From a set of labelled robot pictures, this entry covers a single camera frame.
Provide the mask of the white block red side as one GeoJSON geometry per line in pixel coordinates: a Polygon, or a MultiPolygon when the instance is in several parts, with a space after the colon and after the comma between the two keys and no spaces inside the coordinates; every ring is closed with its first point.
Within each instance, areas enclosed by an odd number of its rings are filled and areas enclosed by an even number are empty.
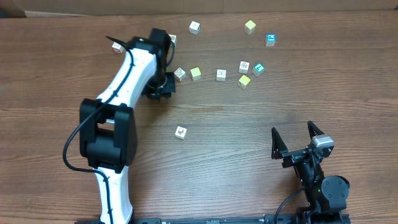
{"type": "Polygon", "coordinates": [[[118,53],[118,54],[122,54],[125,50],[125,48],[117,42],[113,42],[112,49],[115,53],[118,53]]]}

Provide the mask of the green sided block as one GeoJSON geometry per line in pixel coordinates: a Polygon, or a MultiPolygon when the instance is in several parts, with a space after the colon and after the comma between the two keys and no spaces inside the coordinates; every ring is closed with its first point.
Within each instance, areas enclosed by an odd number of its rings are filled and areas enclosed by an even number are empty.
{"type": "Polygon", "coordinates": [[[169,37],[170,37],[170,40],[171,40],[170,45],[171,45],[172,47],[175,47],[176,41],[177,41],[177,36],[176,36],[176,35],[169,34],[169,37]]]}

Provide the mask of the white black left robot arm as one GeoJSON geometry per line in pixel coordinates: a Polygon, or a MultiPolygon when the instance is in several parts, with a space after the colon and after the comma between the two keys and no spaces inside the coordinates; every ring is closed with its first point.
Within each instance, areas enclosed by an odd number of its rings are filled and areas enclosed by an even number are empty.
{"type": "Polygon", "coordinates": [[[96,223],[132,223],[128,170],[137,150],[134,108],[142,95],[159,100],[175,93],[174,75],[166,71],[174,43],[165,30],[153,28],[147,39],[115,43],[126,51],[121,68],[97,99],[80,105],[80,154],[97,178],[101,197],[96,223]]]}

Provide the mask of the acorn wooden block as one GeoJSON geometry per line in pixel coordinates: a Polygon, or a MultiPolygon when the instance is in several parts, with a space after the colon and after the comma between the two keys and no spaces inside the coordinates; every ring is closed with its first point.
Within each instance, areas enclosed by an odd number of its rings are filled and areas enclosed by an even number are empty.
{"type": "Polygon", "coordinates": [[[187,133],[187,129],[181,126],[178,126],[175,131],[175,137],[179,139],[185,139],[187,133]]]}

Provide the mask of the green top block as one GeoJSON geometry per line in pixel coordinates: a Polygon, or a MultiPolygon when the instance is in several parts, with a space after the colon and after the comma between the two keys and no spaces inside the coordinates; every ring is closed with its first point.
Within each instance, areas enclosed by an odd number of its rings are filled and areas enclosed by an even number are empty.
{"type": "Polygon", "coordinates": [[[263,74],[265,72],[265,66],[262,63],[257,63],[253,66],[252,72],[253,74],[258,77],[259,75],[263,74]]]}

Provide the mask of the yellow top block centre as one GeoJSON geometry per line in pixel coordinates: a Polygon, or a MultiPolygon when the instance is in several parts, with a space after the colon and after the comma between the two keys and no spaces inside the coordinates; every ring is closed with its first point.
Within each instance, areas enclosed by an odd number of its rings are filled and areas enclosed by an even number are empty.
{"type": "Polygon", "coordinates": [[[190,72],[191,72],[193,81],[199,80],[201,78],[201,71],[198,67],[191,69],[190,72]]]}

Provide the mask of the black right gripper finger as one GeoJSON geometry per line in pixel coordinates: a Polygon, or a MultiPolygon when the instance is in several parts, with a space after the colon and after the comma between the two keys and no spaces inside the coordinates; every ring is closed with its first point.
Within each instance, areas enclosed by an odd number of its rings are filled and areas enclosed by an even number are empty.
{"type": "Polygon", "coordinates": [[[310,135],[310,139],[313,139],[315,136],[322,136],[325,134],[315,125],[313,121],[307,122],[307,128],[310,135]]]}
{"type": "Polygon", "coordinates": [[[285,145],[283,139],[281,138],[279,132],[276,128],[271,129],[272,133],[272,152],[271,158],[272,159],[282,159],[284,156],[283,154],[288,152],[287,146],[285,145]]]}

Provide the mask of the yellow block top right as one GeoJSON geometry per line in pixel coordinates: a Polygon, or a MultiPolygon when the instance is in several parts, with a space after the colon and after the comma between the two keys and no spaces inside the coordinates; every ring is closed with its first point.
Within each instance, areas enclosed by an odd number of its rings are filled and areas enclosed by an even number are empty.
{"type": "Polygon", "coordinates": [[[244,31],[247,34],[252,34],[255,31],[255,29],[256,29],[256,24],[252,20],[247,21],[247,23],[245,23],[244,25],[244,31]]]}

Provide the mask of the white block right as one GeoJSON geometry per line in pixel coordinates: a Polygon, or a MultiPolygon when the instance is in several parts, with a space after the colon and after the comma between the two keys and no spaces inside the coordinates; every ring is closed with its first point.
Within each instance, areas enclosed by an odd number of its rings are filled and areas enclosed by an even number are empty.
{"type": "Polygon", "coordinates": [[[243,74],[247,74],[249,70],[249,62],[245,62],[245,61],[240,61],[239,64],[239,73],[243,73],[243,74]]]}

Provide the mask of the yellow block lower right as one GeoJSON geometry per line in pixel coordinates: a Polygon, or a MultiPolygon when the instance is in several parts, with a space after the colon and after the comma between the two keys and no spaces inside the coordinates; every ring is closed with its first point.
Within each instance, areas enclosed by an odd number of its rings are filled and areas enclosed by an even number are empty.
{"type": "Polygon", "coordinates": [[[238,80],[238,85],[242,88],[242,89],[246,89],[246,87],[248,86],[248,84],[250,83],[251,79],[246,76],[246,75],[242,75],[242,77],[238,80]]]}

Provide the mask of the white block top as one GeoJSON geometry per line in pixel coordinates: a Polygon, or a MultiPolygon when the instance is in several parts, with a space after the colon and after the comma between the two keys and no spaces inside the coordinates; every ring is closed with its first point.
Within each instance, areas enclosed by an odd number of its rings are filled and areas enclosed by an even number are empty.
{"type": "Polygon", "coordinates": [[[192,21],[189,25],[189,32],[197,35],[200,31],[200,23],[192,21]]]}

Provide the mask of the blue top block right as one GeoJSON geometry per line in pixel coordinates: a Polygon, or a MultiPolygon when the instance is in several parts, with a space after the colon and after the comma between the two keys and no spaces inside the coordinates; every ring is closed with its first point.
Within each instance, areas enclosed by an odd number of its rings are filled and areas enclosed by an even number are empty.
{"type": "Polygon", "coordinates": [[[266,35],[266,47],[273,47],[276,43],[276,36],[275,34],[267,34],[266,35]]]}

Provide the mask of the white block centre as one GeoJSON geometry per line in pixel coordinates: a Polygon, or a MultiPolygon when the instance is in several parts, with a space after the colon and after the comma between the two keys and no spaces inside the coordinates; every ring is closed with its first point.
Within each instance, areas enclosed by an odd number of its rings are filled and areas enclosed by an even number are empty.
{"type": "Polygon", "coordinates": [[[216,72],[216,81],[225,82],[226,81],[226,70],[218,69],[216,72]]]}

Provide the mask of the white block red sides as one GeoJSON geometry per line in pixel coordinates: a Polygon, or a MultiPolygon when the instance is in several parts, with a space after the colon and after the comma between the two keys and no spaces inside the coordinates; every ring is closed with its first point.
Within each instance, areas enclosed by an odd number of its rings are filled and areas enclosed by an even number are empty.
{"type": "Polygon", "coordinates": [[[186,77],[186,72],[179,67],[176,69],[176,71],[174,71],[174,77],[177,81],[181,82],[186,77]]]}

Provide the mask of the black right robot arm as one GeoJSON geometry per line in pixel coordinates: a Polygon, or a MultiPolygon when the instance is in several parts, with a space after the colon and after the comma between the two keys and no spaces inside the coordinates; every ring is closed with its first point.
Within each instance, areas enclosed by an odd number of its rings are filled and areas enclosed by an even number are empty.
{"type": "Polygon", "coordinates": [[[350,223],[346,209],[349,181],[339,175],[324,176],[320,163],[332,153],[333,138],[321,131],[312,121],[307,122],[310,143],[303,149],[289,151],[276,128],[272,133],[272,159],[282,159],[282,167],[293,167],[302,188],[288,196],[278,207],[275,215],[266,215],[272,223],[350,223]],[[283,206],[303,192],[308,206],[296,209],[293,215],[281,215],[283,206]]]}

